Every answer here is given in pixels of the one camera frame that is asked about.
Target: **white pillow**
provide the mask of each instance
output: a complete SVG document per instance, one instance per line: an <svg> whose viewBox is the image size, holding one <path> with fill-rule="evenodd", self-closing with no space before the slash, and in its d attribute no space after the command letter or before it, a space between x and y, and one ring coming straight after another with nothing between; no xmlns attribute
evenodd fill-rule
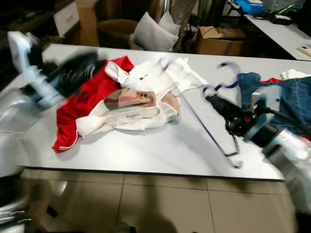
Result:
<svg viewBox="0 0 311 233"><path fill-rule="evenodd" d="M180 25L174 24L173 18L168 11L160 19L159 26L173 35L179 33Z"/></svg>
<svg viewBox="0 0 311 233"><path fill-rule="evenodd" d="M162 52L172 51L177 39L178 36L157 25L148 12L139 21L133 36L134 42L145 50Z"/></svg>

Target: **white table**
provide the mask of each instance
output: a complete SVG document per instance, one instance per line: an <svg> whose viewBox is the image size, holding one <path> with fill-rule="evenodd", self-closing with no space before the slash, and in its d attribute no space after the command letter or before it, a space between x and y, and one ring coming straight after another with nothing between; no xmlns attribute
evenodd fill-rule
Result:
<svg viewBox="0 0 311 233"><path fill-rule="evenodd" d="M311 61L310 56L297 49L300 46L311 48L311 37L295 25L278 25L268 20L253 19L251 16L245 17L296 60Z"/></svg>
<svg viewBox="0 0 311 233"><path fill-rule="evenodd" d="M62 61L79 46L51 45L44 58ZM128 55L133 64L147 60L156 61L167 56L189 58L190 67L210 84L232 82L233 72L229 69L217 69L224 61L238 63L243 72L258 72L263 78L278 77L289 68L302 72L311 72L310 62L273 60L260 58L224 57L209 55L161 53L137 50L117 50L100 48L109 58ZM19 76L9 86L20 87L25 84ZM185 93L185 97L199 114L208 129L226 150L233 150L225 131L224 120L212 110L201 94L201 89ZM221 94L237 100L237 90L222 91ZM260 149L239 139L241 154L233 160L242 160L242 169L228 165L224 156L203 130L200 123L182 102L182 119L179 124L167 124L161 129L145 132L111 131L97 134L78 143L70 150L56 154L52 145L56 139L56 107L45 112L44 117L30 128L19 153L18 163L22 166L49 169L79 169L114 172L150 172L178 175L224 176L255 179L281 179L281 175L270 164L264 163Z"/></svg>

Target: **blue container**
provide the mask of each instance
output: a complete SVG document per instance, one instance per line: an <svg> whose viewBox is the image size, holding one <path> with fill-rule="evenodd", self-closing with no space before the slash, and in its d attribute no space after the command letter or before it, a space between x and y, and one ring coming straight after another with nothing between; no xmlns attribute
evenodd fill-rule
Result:
<svg viewBox="0 0 311 233"><path fill-rule="evenodd" d="M263 10L263 5L251 4L247 0L236 0L235 2L250 16L257 15Z"/></svg>

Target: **blue denim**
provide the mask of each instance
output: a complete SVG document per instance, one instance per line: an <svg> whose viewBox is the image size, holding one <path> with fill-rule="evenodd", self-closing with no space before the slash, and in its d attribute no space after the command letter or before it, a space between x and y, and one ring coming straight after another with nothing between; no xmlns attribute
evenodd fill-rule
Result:
<svg viewBox="0 0 311 233"><path fill-rule="evenodd" d="M280 112L296 120L306 130L311 130L311 77L303 79L289 79L279 83L260 83L261 77L257 73L240 74L240 89L242 107L251 104L251 95L262 86L278 85L281 87ZM271 123L298 135L305 135L290 121L275 116Z"/></svg>

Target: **tiled floor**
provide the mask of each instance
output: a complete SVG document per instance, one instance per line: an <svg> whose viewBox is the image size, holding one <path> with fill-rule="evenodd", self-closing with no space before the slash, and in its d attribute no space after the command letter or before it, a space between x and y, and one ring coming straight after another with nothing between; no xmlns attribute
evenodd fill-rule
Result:
<svg viewBox="0 0 311 233"><path fill-rule="evenodd" d="M283 183L35 170L23 176L48 189L37 207L49 203L58 216L34 212L49 231L108 233L126 222L138 233L294 232Z"/></svg>

